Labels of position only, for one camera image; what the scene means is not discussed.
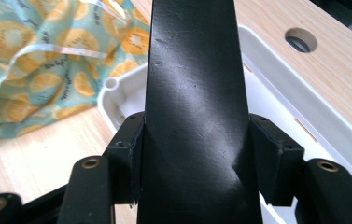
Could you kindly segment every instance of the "wooden table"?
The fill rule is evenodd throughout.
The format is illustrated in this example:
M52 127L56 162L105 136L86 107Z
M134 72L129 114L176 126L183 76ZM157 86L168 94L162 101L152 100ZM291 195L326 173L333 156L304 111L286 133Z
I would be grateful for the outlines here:
M146 18L150 0L134 0ZM307 0L235 0L238 23L254 30L294 70L352 124L352 32ZM318 47L311 53L291 49L289 28L311 32ZM0 140L0 192L17 192L25 203L68 181L73 164L100 155L113 133L98 109L25 136ZM136 207L117 208L117 223L135 223Z

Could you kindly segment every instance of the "fabric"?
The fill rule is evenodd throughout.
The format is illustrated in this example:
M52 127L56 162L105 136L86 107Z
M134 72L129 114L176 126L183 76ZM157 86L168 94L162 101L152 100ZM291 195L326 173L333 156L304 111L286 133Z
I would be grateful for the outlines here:
M0 0L0 138L94 106L107 77L147 61L148 42L130 0Z

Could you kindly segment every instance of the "white plastic container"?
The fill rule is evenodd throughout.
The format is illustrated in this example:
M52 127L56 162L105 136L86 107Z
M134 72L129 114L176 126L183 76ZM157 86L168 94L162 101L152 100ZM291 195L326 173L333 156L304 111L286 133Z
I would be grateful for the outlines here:
M250 113L270 119L296 140L305 148L305 160L336 161L352 174L352 126L253 31L239 26L239 36ZM105 82L98 106L113 133L125 118L144 111L147 70L143 64ZM295 223L293 210L262 206L265 223Z

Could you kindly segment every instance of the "black plastic part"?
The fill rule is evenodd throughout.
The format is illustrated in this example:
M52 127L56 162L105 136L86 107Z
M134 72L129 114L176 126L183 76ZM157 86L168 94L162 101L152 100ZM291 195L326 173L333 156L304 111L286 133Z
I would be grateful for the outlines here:
M304 149L270 120L253 114L250 117L258 189L267 203L291 206Z
M333 3L334 0L311 0L316 6L326 10Z
M298 223L352 223L352 176L343 166L313 159L306 164L300 178Z
M105 157L92 156L76 162L57 223L115 223L109 182Z
M66 186L62 186L23 206L22 223L54 224L62 206Z
M136 203L140 196L144 112L129 116L106 149L113 203Z
M21 223L21 198L17 194L0 194L0 223Z
M262 223L232 0L154 0L146 99L138 223Z

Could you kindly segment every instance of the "wooden surface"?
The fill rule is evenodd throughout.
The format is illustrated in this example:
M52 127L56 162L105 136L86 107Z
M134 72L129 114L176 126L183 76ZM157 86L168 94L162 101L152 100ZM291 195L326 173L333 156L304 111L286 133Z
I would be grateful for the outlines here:
M134 0L150 17L150 0ZM352 124L352 32L307 0L236 0L239 23L254 30ZM311 32L318 47L302 54L284 40L289 28ZM77 160L100 155L112 138L93 108L17 139L0 140L0 192L25 203L68 181ZM118 223L135 223L136 207L117 209Z

